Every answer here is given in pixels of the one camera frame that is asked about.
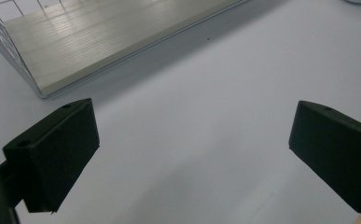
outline black rubber pad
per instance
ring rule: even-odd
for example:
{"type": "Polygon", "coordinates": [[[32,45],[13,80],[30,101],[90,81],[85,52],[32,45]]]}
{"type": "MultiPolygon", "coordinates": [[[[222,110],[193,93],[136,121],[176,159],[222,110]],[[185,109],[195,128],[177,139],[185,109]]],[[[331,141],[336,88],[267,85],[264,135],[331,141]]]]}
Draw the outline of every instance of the black rubber pad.
{"type": "Polygon", "coordinates": [[[361,123],[340,112],[299,102],[291,150],[361,213],[361,123]]]}
{"type": "Polygon", "coordinates": [[[29,212],[56,212],[98,147],[91,99],[62,106],[8,143],[29,212]]]}

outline white table surface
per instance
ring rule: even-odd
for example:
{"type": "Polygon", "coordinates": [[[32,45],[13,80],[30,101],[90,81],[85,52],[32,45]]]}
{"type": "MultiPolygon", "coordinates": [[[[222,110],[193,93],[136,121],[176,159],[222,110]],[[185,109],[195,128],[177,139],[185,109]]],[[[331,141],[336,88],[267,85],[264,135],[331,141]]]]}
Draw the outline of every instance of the white table surface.
{"type": "Polygon", "coordinates": [[[288,149],[298,100],[361,121],[361,6],[251,0],[38,99],[0,55],[0,162],[12,138],[92,98],[101,147],[57,214],[21,223],[351,224],[288,149]]]}

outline screw hole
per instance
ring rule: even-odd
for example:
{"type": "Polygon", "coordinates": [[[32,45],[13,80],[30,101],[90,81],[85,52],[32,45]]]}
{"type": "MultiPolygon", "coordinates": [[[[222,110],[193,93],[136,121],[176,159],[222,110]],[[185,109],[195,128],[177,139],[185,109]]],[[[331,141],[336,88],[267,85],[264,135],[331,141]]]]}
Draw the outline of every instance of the screw hole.
{"type": "Polygon", "coordinates": [[[29,141],[29,140],[24,140],[24,141],[21,141],[17,144],[17,147],[27,147],[31,144],[32,142],[29,141]]]}

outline white tray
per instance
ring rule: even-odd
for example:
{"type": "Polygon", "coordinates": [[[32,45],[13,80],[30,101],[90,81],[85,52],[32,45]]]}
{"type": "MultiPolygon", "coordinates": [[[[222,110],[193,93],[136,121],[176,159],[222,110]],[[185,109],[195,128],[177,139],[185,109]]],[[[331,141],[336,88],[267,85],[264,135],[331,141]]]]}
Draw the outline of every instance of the white tray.
{"type": "Polygon", "coordinates": [[[245,0],[81,0],[5,21],[45,98],[245,0]]]}

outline metal wire grid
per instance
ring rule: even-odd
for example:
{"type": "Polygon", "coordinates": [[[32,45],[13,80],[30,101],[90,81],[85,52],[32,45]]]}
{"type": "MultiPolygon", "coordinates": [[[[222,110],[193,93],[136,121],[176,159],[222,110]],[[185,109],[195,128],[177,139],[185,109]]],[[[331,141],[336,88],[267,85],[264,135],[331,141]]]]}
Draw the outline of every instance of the metal wire grid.
{"type": "MultiPolygon", "coordinates": [[[[0,4],[11,1],[15,4],[15,6],[17,6],[17,8],[19,8],[14,0],[8,0],[5,2],[1,2],[0,4]]],[[[17,48],[14,46],[6,30],[6,27],[4,26],[3,21],[1,19],[0,19],[0,53],[8,60],[8,62],[15,68],[15,70],[17,70],[17,72],[20,73],[26,79],[26,81],[32,85],[36,93],[40,94],[35,84],[35,81],[30,75],[29,70],[27,69],[20,54],[17,51],[17,48]]]]}

